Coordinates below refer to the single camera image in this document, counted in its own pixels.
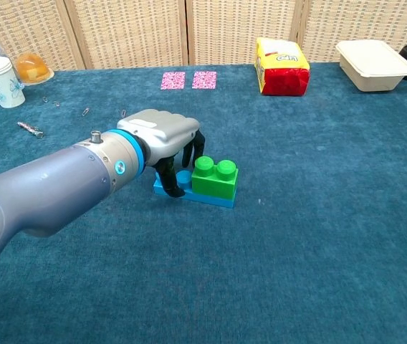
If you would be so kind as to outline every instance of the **blue lego brick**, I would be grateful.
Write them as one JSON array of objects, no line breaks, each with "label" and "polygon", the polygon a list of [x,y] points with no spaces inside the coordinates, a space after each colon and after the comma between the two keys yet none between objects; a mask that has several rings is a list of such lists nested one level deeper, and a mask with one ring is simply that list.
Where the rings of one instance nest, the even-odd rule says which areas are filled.
[{"label": "blue lego brick", "polygon": [[[223,206],[225,208],[233,208],[234,201],[235,201],[235,193],[232,199],[220,199],[219,197],[201,195],[199,193],[194,193],[192,191],[191,185],[191,172],[188,170],[179,171],[176,174],[176,180],[180,188],[182,188],[185,192],[185,195],[181,197],[181,199],[187,199],[189,201],[195,201],[205,204],[211,204],[213,206]],[[163,190],[161,180],[159,175],[155,174],[155,182],[154,182],[154,193],[156,195],[167,196],[168,194]]]}]

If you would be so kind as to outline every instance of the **lego stud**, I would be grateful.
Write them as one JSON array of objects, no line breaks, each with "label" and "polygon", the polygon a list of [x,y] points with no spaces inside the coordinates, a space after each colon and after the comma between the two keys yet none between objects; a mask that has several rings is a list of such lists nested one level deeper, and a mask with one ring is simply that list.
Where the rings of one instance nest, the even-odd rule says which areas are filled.
[{"label": "lego stud", "polygon": [[218,177],[223,181],[229,181],[235,177],[235,170],[235,163],[230,160],[222,160],[216,165]]},{"label": "lego stud", "polygon": [[208,177],[213,173],[214,162],[209,156],[201,156],[196,160],[194,173],[200,177]]},{"label": "lego stud", "polygon": [[187,170],[179,171],[176,174],[176,182],[183,190],[191,190],[191,172]]}]

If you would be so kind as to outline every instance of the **green lego brick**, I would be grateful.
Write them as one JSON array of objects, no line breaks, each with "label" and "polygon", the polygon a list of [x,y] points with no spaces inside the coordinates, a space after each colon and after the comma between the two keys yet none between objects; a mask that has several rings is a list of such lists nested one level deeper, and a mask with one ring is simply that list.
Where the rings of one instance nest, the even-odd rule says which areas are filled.
[{"label": "green lego brick", "polygon": [[237,187],[239,169],[230,160],[222,160],[218,164],[209,156],[201,156],[196,160],[192,173],[192,191],[195,194],[233,199]]}]

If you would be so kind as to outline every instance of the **white plastic container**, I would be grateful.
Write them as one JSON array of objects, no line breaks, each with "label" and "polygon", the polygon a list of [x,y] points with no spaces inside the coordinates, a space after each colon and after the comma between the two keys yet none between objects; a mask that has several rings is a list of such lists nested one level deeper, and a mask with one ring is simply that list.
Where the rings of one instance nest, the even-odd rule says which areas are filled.
[{"label": "white plastic container", "polygon": [[391,91],[407,75],[407,60],[384,41],[341,41],[336,48],[340,67],[363,92]]}]

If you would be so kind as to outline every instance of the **white cup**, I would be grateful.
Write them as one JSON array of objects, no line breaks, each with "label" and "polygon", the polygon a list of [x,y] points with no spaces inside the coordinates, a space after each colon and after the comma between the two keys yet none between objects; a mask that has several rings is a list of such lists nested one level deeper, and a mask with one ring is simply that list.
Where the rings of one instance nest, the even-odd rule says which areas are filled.
[{"label": "white cup", "polygon": [[22,85],[12,69],[11,60],[0,56],[0,106],[15,108],[25,101]]}]

